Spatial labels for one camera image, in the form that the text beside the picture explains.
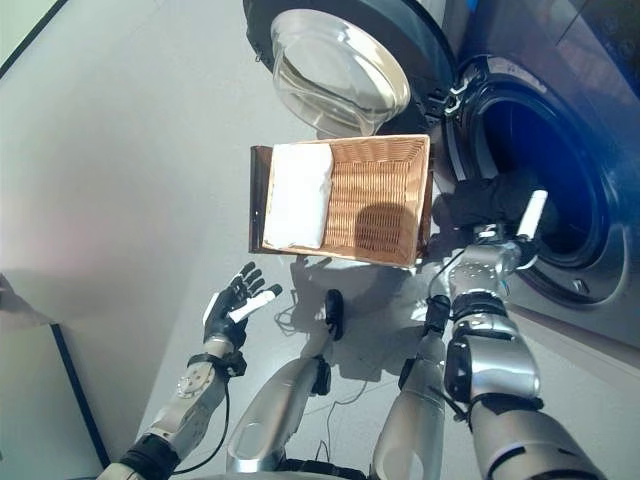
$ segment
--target folded towel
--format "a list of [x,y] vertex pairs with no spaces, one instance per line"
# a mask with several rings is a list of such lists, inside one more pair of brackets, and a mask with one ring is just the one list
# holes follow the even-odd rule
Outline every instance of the folded towel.
[[274,248],[322,246],[332,167],[333,156],[328,144],[273,147],[265,243]]

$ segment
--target wicker basket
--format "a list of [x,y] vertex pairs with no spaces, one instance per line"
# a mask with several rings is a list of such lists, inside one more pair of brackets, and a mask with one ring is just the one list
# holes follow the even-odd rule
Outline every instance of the wicker basket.
[[[394,135],[304,143],[328,143],[333,153],[324,240],[319,249],[292,246],[280,251],[399,267],[415,265],[419,239],[428,237],[428,211],[423,210],[425,195],[429,199],[431,195],[429,137]],[[267,216],[271,189],[269,181]],[[264,241],[262,245],[273,249]]]

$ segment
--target black cable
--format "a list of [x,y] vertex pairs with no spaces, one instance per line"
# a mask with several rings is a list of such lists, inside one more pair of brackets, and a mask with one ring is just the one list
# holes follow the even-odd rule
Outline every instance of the black cable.
[[432,296],[433,296],[433,285],[435,284],[436,279],[437,279],[440,275],[442,275],[442,272],[444,272],[447,268],[449,268],[449,267],[451,266],[451,264],[452,264],[453,262],[455,262],[455,261],[458,259],[458,257],[459,257],[460,255],[462,255],[463,253],[464,253],[464,249],[463,249],[463,250],[461,250],[460,252],[456,253],[456,254],[451,258],[451,260],[449,260],[449,261],[444,265],[444,267],[442,267],[442,268],[438,271],[438,273],[436,273],[436,274],[433,276],[433,278],[432,278],[432,279],[431,279],[431,281],[429,282],[429,288],[428,288],[428,290],[427,290],[427,292],[428,292],[427,298],[432,298]]
[[211,455],[209,455],[202,462],[194,465],[193,467],[185,468],[183,470],[176,470],[175,472],[173,472],[173,475],[182,475],[183,473],[190,473],[190,472],[193,472],[194,470],[197,470],[198,468],[209,463],[211,459],[215,457],[217,453],[220,451],[220,449],[222,448],[222,445],[224,444],[224,440],[227,437],[227,430],[229,429],[229,408],[230,408],[231,401],[229,400],[229,384],[228,383],[224,384],[224,398],[225,398],[225,404],[226,404],[226,411],[224,414],[224,430],[222,431],[222,437],[220,438],[220,442],[218,443],[218,446],[215,448],[213,453],[211,453]]

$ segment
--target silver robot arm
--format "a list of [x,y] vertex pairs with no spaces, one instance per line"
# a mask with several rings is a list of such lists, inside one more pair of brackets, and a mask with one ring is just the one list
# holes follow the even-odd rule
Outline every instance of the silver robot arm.
[[213,295],[203,316],[203,353],[189,359],[171,400],[99,480],[166,480],[200,444],[225,395],[228,402],[229,379],[244,374],[239,348],[246,338],[247,317],[282,292],[279,285],[260,290],[265,282],[262,272],[254,269],[253,262],[247,264],[227,288]]
[[500,283],[535,262],[533,238],[546,192],[534,192],[513,240],[467,247],[451,269],[452,339],[444,385],[468,405],[483,479],[604,479],[571,435],[540,412],[533,355],[499,296]]

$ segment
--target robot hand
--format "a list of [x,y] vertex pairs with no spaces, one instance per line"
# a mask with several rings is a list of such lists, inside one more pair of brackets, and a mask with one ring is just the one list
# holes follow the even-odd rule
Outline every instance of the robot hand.
[[247,263],[225,289],[213,294],[202,318],[204,343],[222,335],[236,349],[240,348],[247,337],[245,327],[249,315],[282,293],[282,287],[278,284],[260,290],[265,281],[262,271],[255,268],[255,263]]

